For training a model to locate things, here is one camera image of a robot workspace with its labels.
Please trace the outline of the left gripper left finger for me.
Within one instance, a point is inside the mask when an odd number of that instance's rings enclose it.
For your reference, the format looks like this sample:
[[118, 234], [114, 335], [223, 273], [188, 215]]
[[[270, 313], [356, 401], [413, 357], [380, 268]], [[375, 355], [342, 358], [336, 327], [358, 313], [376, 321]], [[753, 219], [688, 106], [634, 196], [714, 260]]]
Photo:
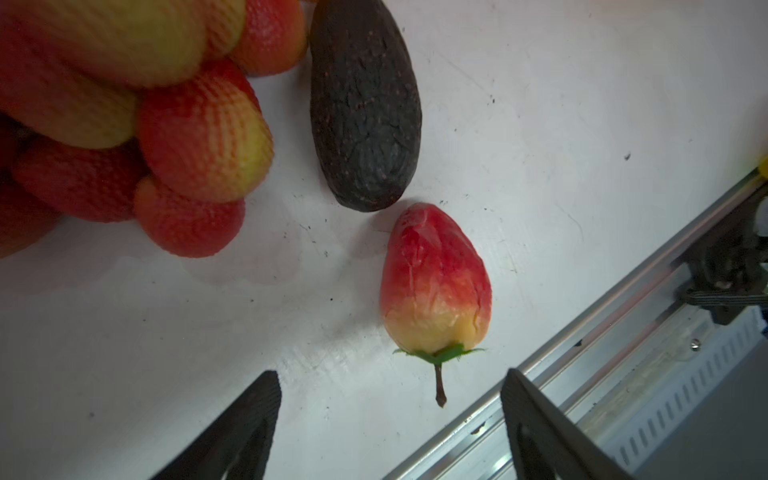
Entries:
[[278, 373], [263, 372], [156, 479], [262, 479], [282, 392]]

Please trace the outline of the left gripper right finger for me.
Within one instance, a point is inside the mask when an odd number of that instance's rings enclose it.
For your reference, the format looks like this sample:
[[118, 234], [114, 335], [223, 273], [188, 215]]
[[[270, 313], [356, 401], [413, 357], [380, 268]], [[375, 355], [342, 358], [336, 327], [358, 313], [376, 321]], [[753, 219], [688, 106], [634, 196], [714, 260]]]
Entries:
[[507, 372], [500, 399], [519, 479], [632, 479], [520, 370]]

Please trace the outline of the red yellow fake strawberry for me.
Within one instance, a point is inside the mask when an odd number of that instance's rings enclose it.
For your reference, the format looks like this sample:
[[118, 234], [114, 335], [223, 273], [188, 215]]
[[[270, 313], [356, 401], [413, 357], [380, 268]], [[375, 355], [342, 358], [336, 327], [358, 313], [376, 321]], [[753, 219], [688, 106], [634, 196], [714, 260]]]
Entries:
[[396, 220], [379, 312], [397, 351], [433, 366], [435, 401], [444, 407], [442, 367], [478, 350], [491, 322], [492, 287], [472, 242], [438, 206], [414, 203]]

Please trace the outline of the dark fake avocado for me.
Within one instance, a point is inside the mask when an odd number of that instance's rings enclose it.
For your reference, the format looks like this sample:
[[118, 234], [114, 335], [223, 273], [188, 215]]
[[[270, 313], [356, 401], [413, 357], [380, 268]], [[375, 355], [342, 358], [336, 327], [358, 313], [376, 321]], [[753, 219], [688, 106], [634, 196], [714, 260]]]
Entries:
[[344, 207], [395, 204], [418, 165], [422, 109], [408, 48], [382, 1], [320, 1], [310, 31], [312, 135]]

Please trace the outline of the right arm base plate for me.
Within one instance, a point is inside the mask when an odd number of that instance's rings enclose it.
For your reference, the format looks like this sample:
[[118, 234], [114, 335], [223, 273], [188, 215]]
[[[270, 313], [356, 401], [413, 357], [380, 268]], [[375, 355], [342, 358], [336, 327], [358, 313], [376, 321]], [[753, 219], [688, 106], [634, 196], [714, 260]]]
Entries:
[[678, 291], [687, 305], [727, 326], [748, 307], [767, 308], [767, 239], [757, 233], [762, 186], [697, 240], [684, 254], [690, 282]]

